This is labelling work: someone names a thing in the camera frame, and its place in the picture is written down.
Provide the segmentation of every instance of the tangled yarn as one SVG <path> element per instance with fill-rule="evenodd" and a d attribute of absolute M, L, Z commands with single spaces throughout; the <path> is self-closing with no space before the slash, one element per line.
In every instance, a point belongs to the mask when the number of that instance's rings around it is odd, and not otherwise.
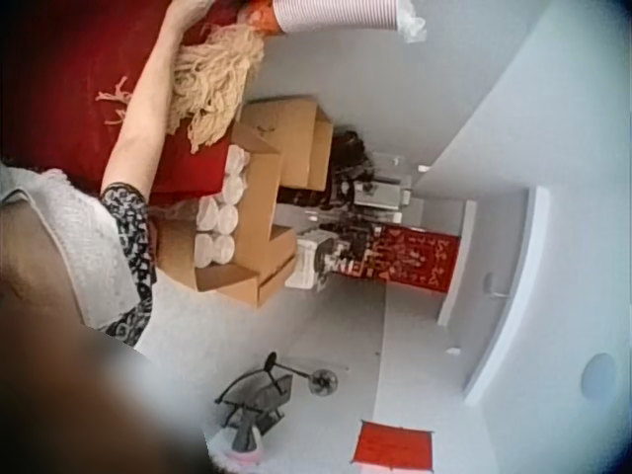
<path fill-rule="evenodd" d="M 174 66 L 173 99 L 167 125 L 174 134 L 182 119 L 191 119 L 188 137 L 192 153 L 211 145 L 228 129 L 264 59 L 264 41 L 254 28 L 230 25 L 213 28 L 206 41 L 182 46 Z M 129 104 L 131 94 L 117 84 L 114 94 L 99 93 L 97 101 Z M 122 123 L 124 110 L 117 111 Z"/>

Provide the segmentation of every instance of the patterned blouse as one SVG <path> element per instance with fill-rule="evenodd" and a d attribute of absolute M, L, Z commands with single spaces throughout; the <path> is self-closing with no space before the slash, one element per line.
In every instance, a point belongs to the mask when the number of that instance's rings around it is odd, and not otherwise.
<path fill-rule="evenodd" d="M 147 202 L 133 186 L 114 183 L 101 194 L 101 203 L 117 222 L 120 244 L 129 263 L 140 302 L 121 314 L 118 321 L 100 330 L 134 347 L 149 323 L 153 306 L 152 286 L 156 282 Z"/>

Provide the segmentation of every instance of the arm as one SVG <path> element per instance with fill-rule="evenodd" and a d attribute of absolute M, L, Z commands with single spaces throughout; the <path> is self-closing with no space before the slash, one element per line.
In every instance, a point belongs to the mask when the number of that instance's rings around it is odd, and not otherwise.
<path fill-rule="evenodd" d="M 138 79 L 127 107 L 106 172 L 103 192 L 112 183 L 126 183 L 149 200 L 167 132 L 172 76 L 184 32 L 203 17 L 214 0 L 174 0 L 158 40 Z"/>

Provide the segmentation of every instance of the cardboard box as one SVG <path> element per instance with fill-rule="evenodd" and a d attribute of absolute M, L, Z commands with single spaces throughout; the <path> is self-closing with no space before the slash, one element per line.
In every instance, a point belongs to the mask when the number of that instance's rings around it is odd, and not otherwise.
<path fill-rule="evenodd" d="M 252 128 L 235 123 L 233 143 L 251 153 L 246 171 L 248 189 L 238 204 L 239 225 L 233 234 L 235 257 L 225 266 L 196 269 L 196 223 L 158 222 L 158 268 L 197 291 L 219 291 L 253 307 L 261 307 L 283 287 L 296 263 L 296 235 L 273 225 L 280 183 L 281 157 Z"/>
<path fill-rule="evenodd" d="M 279 151 L 282 186 L 325 190 L 334 126 L 316 101 L 298 98 L 252 103 L 243 108 L 241 121 Z"/>

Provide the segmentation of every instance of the wall trim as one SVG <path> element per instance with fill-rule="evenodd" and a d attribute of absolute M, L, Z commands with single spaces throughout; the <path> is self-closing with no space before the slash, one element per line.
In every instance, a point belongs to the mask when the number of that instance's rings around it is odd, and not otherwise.
<path fill-rule="evenodd" d="M 503 365 L 515 335 L 526 315 L 526 308 L 537 279 L 548 230 L 551 194 L 542 187 L 529 189 L 522 244 L 512 289 L 494 336 L 465 387 L 465 403 L 476 405 Z"/>
<path fill-rule="evenodd" d="M 450 318 L 452 317 L 452 311 L 454 310 L 454 304 L 456 304 L 458 291 L 461 288 L 463 274 L 465 273 L 465 264 L 467 263 L 467 258 L 470 254 L 470 246 L 472 245 L 472 235 L 474 234 L 477 205 L 478 204 L 475 200 L 468 200 L 465 203 L 463 224 L 461 225 L 461 241 L 458 246 L 456 264 L 454 264 L 454 273 L 452 274 L 450 287 L 447 290 L 447 295 L 441 305 L 441 311 L 438 313 L 438 319 L 436 321 L 440 326 L 447 326 L 447 323 L 449 323 Z"/>

